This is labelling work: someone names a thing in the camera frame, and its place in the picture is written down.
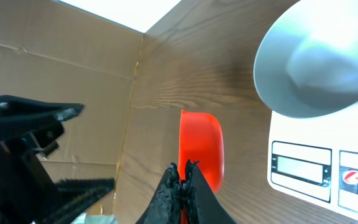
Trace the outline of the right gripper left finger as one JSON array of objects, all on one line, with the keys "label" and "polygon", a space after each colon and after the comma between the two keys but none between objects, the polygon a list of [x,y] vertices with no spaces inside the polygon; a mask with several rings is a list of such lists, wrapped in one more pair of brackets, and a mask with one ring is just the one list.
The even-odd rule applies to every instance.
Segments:
[{"label": "right gripper left finger", "polygon": [[177,165],[166,167],[144,213],[136,224],[179,224],[181,218],[181,183]]}]

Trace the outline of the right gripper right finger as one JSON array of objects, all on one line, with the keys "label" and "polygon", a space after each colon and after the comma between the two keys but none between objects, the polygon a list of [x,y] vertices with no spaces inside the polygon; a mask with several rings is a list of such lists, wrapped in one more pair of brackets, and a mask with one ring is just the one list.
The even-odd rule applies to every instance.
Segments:
[{"label": "right gripper right finger", "polygon": [[234,219],[225,211],[211,190],[201,169],[200,161],[188,160],[185,166],[183,202],[187,223],[197,224],[236,224]]}]

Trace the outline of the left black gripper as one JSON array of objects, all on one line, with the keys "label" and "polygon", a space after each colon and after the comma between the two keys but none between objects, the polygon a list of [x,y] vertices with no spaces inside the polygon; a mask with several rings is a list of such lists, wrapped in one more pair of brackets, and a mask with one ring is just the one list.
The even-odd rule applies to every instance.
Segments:
[{"label": "left black gripper", "polygon": [[0,141],[0,223],[69,224],[114,190],[113,178],[55,183],[37,156],[56,150],[63,133],[27,133],[73,119],[84,107],[0,96],[0,140],[7,139]]}]

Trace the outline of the red plastic measuring scoop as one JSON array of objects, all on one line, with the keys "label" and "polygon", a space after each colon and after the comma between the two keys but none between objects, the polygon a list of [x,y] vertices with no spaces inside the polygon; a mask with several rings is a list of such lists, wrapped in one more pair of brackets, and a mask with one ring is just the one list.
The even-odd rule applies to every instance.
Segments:
[{"label": "red plastic measuring scoop", "polygon": [[178,173],[183,184],[188,160],[200,161],[198,167],[211,190],[218,192],[224,180],[224,141],[221,125],[213,115],[181,111]]}]

